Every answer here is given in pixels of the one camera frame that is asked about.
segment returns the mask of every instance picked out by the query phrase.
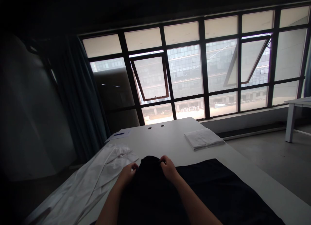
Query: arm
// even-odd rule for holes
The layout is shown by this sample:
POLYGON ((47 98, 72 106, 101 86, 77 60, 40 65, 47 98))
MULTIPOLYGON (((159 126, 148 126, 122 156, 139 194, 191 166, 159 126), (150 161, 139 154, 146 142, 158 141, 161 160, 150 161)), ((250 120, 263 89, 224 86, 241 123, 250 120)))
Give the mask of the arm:
POLYGON ((122 192, 126 185, 132 180, 136 168, 136 163, 130 163, 125 166, 119 175, 116 183, 112 187, 107 200, 102 208, 95 225, 115 225, 118 220, 119 203, 122 192))
POLYGON ((177 172, 173 162, 166 155, 161 157, 161 167, 165 177, 176 187, 186 209, 191 225, 222 225, 216 216, 204 205, 190 186, 177 172))

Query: human hand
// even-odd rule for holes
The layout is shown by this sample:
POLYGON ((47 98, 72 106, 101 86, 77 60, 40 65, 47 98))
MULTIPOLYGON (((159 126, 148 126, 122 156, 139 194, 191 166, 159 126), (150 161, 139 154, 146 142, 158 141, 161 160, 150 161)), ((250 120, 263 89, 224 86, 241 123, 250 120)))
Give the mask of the human hand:
POLYGON ((121 173, 117 179, 117 182, 115 184, 118 187, 120 187, 121 189, 124 189, 133 179, 137 168, 138 168, 138 165, 135 162, 126 165, 122 169, 122 171, 121 171, 121 173))
POLYGON ((161 162, 161 168, 163 170, 163 173, 165 177, 171 182, 175 183, 181 176, 177 172, 174 163, 171 161, 169 157, 166 155, 163 155, 160 159, 161 162))

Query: white table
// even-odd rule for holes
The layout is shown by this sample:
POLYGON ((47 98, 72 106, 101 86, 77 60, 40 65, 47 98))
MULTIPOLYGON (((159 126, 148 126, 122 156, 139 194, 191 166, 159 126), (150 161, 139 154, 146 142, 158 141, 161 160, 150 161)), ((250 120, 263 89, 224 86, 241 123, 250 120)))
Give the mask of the white table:
MULTIPOLYGON (((139 156, 138 165, 140 165, 141 159, 148 155, 160 158, 166 154, 172 159, 175 166, 185 166, 216 158, 253 188, 285 224, 310 224, 311 207, 308 204, 228 144, 224 143, 194 152, 186 141, 184 133, 204 128, 195 119, 185 118, 135 127, 129 137, 112 140, 110 143, 127 144, 139 156)), ((108 193, 81 220, 79 225, 89 225, 98 218, 107 195, 108 193)))
MULTIPOLYGON (((287 125, 286 125, 286 134, 285 134, 285 141, 287 141, 287 142, 292 142, 292 140, 293 140, 293 131, 294 131, 294 125, 295 125, 295 117, 294 117, 295 116, 295 107, 311 108, 311 102, 303 101, 303 100, 307 100, 307 99, 311 99, 311 97, 284 101, 285 103, 289 103, 288 115, 287 115, 287 125)), ((295 130, 295 131, 311 136, 311 134, 306 133, 306 132, 302 132, 299 130, 295 130)))

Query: folded white fabric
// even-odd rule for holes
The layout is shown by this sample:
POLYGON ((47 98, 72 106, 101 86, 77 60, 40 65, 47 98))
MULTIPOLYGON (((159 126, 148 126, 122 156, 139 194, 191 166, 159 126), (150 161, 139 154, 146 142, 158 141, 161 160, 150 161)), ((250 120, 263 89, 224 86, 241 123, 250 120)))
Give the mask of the folded white fabric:
POLYGON ((185 133, 185 136, 194 151, 215 146, 224 142, 224 140, 208 128, 185 133))
POLYGON ((73 173, 23 222, 27 224, 77 224, 107 193, 111 181, 138 156, 125 145, 107 145, 73 173))

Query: windowsill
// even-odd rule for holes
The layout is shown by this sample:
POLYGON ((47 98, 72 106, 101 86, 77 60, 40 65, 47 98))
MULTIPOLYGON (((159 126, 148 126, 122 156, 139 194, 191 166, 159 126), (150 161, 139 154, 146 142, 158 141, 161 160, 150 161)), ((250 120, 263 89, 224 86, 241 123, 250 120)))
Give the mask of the windowsill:
POLYGON ((257 111, 243 112, 243 113, 238 113, 238 114, 232 114, 232 115, 227 115, 227 116, 216 117, 216 118, 212 118, 210 120, 199 121, 199 123, 215 121, 215 120, 222 120, 222 119, 227 119, 227 118, 231 118, 231 117, 243 116, 243 115, 248 115, 248 114, 254 114, 254 113, 258 113, 258 112, 265 112, 265 111, 270 111, 270 110, 275 110, 275 109, 280 109, 280 108, 286 108, 286 107, 288 107, 288 104, 285 104, 285 105, 282 105, 282 106, 277 106, 277 107, 261 109, 261 110, 257 110, 257 111))

